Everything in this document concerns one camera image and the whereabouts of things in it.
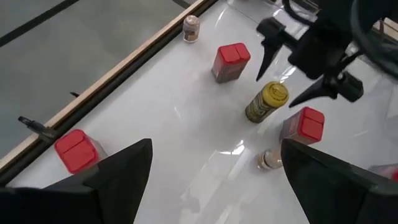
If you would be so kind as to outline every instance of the small bottle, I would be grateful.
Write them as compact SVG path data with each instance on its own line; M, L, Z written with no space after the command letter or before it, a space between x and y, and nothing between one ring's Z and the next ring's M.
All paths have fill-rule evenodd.
M283 84L269 82L246 107L246 116L254 123L261 123L288 99L289 91Z
M183 38L188 43L194 43L199 37L200 21L199 18L189 15L184 19L182 31Z
M257 155L257 165L261 169L278 169L281 168L282 159L280 158L280 148L278 149L267 149L264 152Z

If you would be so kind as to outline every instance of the clear bottle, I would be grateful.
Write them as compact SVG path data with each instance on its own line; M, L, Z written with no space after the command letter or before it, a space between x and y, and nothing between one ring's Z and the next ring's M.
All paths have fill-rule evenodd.
M199 37L199 28L199 18L193 15L187 16L182 25L183 39L188 43L196 42Z
M257 155L257 165L261 169L278 169L283 166L282 158L280 157L280 147L275 149L267 149Z

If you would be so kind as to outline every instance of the spice container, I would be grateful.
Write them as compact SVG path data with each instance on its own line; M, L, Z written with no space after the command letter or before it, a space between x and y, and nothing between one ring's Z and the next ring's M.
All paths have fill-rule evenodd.
M193 15L187 16L182 25L183 39L188 43L197 41L199 37L199 28L199 18Z
M261 169L278 169L283 166L280 149L267 149L257 155L257 165Z
M323 113L306 106L283 122L279 140L290 138L306 145L321 141L324 123Z
M261 123L288 99L289 91L283 84L269 82L246 107L246 116L254 123Z
M72 174L85 170L107 157L101 145L79 129L70 131L58 139L55 142L55 151Z
M211 69L216 82L224 83L238 79L250 57L250 53L243 43L219 47Z

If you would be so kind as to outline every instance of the wooden edge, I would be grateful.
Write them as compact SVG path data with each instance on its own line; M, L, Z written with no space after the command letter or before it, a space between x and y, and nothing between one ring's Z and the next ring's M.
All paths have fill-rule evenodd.
M92 84L87 90L85 90L78 98L74 99L71 103L69 103L64 109L58 112L53 118L45 123L45 126L53 127L57 123L61 122L72 113L79 105L81 105L86 99L92 96L97 92L102 86L107 84L120 70L124 69L132 60L139 57L140 54L148 47L150 47L156 40L162 38L162 36L172 29L177 23L179 23L182 19L184 19L187 15L191 14L198 6L203 4L208 0L197 0L193 3L189 8L184 10L181 14L179 14L175 19L169 22L165 27L163 27L160 31L158 31L155 35L153 35L150 39L146 40L138 49L133 51L129 56L119 62L115 67L113 67L110 71L108 71L104 76L102 76L97 82ZM27 139L22 141L17 147L12 149L6 156L4 156L0 160L0 170L5 167L8 163L10 163L14 158L16 158L19 154L24 152L29 146L35 143L39 139L37 134L32 134Z
M373 28L376 30L380 29L380 23L383 21L377 21L374 25ZM394 40L398 40L398 24L396 24L394 21L385 18L384 19L384 34L388 35L389 37L393 38Z

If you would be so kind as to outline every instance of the red flip-top cap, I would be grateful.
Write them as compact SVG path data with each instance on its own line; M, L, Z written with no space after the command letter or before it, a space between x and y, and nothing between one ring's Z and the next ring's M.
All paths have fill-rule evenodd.
M398 182L398 169L392 174L391 179Z
M314 142L321 141L325 116L323 113L309 107L302 109L298 134L312 139Z
M224 63L235 64L247 62L250 59L250 53L243 43L225 45L218 48Z
M55 142L55 150L72 174L89 168L98 161L98 152L89 137L79 129L70 131Z

